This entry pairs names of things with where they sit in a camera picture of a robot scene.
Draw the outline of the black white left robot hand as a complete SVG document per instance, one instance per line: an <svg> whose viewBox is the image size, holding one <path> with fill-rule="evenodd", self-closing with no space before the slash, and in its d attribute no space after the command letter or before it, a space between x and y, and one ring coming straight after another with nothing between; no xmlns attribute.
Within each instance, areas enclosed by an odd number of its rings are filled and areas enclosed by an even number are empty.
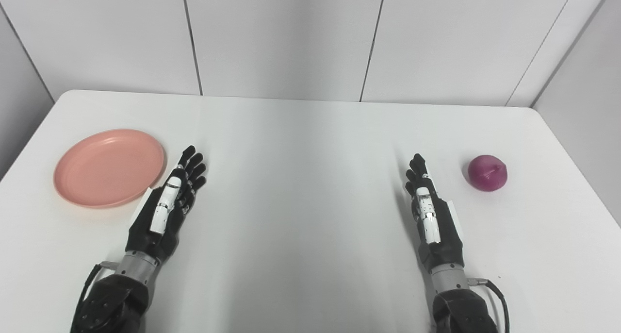
<svg viewBox="0 0 621 333"><path fill-rule="evenodd" d="M163 185L153 189L129 229L126 252L142 252L164 264L179 244L180 228L206 184L204 156L193 145L180 156Z"/></svg>

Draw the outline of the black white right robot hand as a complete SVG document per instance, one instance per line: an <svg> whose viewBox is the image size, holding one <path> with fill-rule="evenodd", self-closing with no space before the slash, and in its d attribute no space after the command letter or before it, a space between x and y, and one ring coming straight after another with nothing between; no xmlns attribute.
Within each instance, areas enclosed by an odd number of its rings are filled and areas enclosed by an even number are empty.
<svg viewBox="0 0 621 333"><path fill-rule="evenodd" d="M421 154L410 160L406 178L405 188L411 196L412 215L421 240L418 254L422 265L428 272L449 264L464 267L463 242L449 204L438 195Z"/></svg>

